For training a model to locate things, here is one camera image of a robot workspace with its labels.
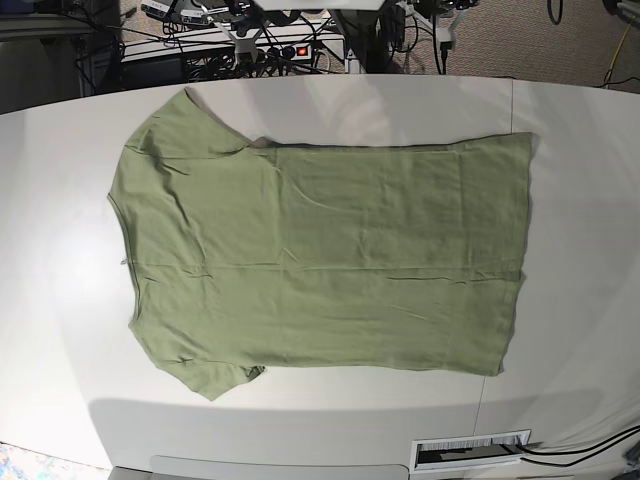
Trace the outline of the green T-shirt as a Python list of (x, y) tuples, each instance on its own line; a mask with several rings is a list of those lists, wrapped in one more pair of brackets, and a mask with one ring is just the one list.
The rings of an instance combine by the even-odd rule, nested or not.
[(215, 400), (269, 367), (500, 374), (529, 228), (528, 132), (258, 144), (185, 90), (108, 194), (150, 361)]

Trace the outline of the black power strip red switch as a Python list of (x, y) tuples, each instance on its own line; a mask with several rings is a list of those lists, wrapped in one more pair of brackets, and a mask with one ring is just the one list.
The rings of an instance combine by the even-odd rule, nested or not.
[(303, 45), (267, 45), (258, 44), (255, 48), (236, 51), (235, 58), (239, 61), (262, 62), (267, 59), (286, 62), (310, 62), (314, 49), (310, 44)]

